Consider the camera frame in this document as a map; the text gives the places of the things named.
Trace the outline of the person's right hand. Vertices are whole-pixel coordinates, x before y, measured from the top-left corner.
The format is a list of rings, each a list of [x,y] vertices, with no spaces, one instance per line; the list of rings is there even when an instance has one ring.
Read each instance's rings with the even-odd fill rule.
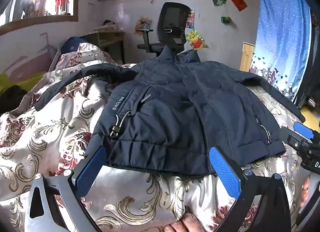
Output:
[[[302,186],[300,200],[299,200],[299,207],[303,207],[309,198],[309,186],[310,186],[310,176],[307,176],[304,184]]]

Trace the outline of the person's left hand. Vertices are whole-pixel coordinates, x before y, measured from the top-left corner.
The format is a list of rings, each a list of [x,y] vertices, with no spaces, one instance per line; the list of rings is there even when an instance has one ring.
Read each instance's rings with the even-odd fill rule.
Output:
[[[196,216],[185,213],[179,221],[167,225],[165,232],[204,232]]]

